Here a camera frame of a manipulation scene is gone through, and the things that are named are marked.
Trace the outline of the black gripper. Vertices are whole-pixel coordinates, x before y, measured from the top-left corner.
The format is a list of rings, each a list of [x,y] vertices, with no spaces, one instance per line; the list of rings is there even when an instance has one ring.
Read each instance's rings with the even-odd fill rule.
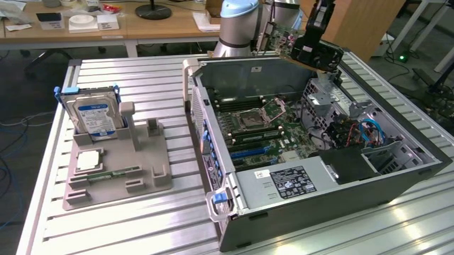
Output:
[[[319,40],[325,32],[327,25],[333,13],[335,1],[333,0],[320,0],[315,1],[305,22],[304,40]]]

